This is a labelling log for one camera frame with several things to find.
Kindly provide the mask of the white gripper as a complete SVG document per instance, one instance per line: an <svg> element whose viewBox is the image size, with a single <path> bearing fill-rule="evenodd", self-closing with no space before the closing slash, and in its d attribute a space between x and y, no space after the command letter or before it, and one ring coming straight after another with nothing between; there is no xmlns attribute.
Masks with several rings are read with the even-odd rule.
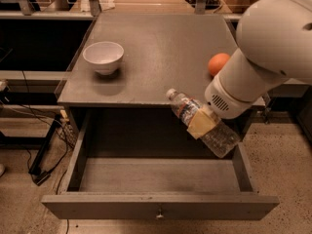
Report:
<svg viewBox="0 0 312 234"><path fill-rule="evenodd" d="M202 106L195 113L187 128L187 132L195 139L210 132L220 122L220 118L237 118L256 102L255 98L251 101L243 101L230 95L223 88L218 76L208 85L204 97L208 106Z"/></svg>

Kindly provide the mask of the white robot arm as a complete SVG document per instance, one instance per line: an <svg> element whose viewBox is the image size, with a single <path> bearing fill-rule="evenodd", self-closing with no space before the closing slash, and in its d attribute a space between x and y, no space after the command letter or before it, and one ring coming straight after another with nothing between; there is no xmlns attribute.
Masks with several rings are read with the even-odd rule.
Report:
<svg viewBox="0 0 312 234"><path fill-rule="evenodd" d="M296 79L312 84L312 0L259 0L238 21L237 49L205 90L221 119L234 119L266 92Z"/></svg>

